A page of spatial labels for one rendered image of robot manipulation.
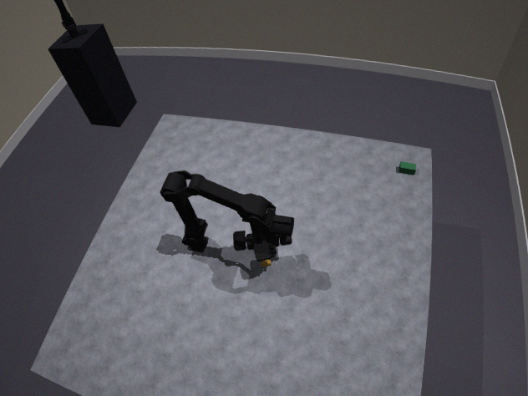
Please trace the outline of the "small green block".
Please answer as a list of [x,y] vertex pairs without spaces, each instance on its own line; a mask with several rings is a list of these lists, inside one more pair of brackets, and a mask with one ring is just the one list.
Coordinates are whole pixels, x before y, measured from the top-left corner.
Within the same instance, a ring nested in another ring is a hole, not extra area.
[[414,175],[416,172],[416,164],[400,161],[399,172]]

